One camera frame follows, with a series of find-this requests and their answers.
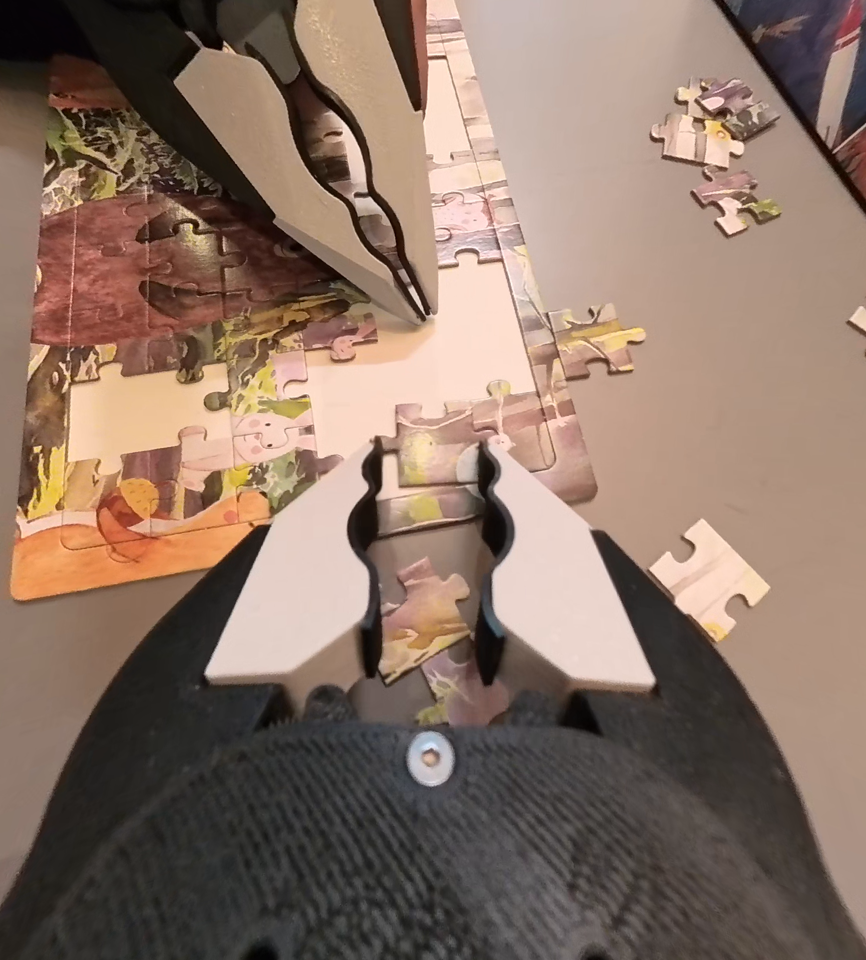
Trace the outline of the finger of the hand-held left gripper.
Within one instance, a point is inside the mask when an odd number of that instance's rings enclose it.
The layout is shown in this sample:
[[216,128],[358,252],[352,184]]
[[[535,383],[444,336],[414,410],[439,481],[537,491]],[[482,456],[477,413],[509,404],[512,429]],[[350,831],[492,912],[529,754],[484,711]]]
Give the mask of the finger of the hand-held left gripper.
[[309,169],[295,139],[289,103],[261,62],[201,47],[178,73],[175,86],[284,234],[376,305],[404,321],[425,322],[390,265],[357,233],[344,198]]
[[426,316],[439,309],[439,262],[423,115],[373,1],[300,1],[295,38],[312,77],[345,109],[367,185],[399,228],[397,250]]

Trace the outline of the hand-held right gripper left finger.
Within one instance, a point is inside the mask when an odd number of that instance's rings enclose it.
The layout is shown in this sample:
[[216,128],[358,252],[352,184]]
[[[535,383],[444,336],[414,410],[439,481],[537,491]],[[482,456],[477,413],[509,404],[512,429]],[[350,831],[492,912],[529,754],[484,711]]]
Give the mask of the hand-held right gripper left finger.
[[383,455],[379,439],[369,440],[272,520],[208,682],[272,683],[306,697],[378,674],[381,589],[368,549],[379,533]]

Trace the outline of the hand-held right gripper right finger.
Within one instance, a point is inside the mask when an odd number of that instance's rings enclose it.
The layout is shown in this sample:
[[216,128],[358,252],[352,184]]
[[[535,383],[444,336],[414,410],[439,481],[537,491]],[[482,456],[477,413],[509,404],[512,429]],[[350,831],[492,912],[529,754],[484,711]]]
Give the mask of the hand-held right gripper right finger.
[[498,439],[479,448],[478,492],[491,559],[478,607],[483,686],[518,680],[555,697],[653,691],[655,674],[589,524]]

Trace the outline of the purple orange jigsaw piece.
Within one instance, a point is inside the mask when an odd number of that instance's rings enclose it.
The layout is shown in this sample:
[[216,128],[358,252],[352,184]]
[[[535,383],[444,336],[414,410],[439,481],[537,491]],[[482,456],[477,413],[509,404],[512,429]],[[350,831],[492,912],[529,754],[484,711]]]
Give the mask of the purple orange jigsaw piece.
[[404,598],[382,606],[382,653],[379,676],[386,687],[427,660],[470,637],[459,604],[470,596],[463,576],[441,577],[426,557],[396,574]]

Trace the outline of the partly assembled jigsaw puzzle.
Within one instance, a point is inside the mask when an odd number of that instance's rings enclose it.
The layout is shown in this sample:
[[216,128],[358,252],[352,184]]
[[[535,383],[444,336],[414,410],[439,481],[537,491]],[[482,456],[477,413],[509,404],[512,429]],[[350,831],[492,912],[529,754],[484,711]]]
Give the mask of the partly assembled jigsaw puzzle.
[[211,567],[377,435],[379,535],[468,522],[474,483],[398,483],[395,407],[474,425],[567,503],[597,491],[455,2],[430,2],[426,316],[354,133],[286,46],[263,63],[299,151],[425,322],[375,304],[171,147],[100,63],[57,56],[10,592]]

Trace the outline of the illustrated puzzle box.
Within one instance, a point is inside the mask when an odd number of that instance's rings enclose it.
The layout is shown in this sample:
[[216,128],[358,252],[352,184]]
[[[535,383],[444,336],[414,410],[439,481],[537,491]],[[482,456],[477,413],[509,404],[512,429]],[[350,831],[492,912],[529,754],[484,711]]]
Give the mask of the illustrated puzzle box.
[[866,205],[866,1],[721,6]]

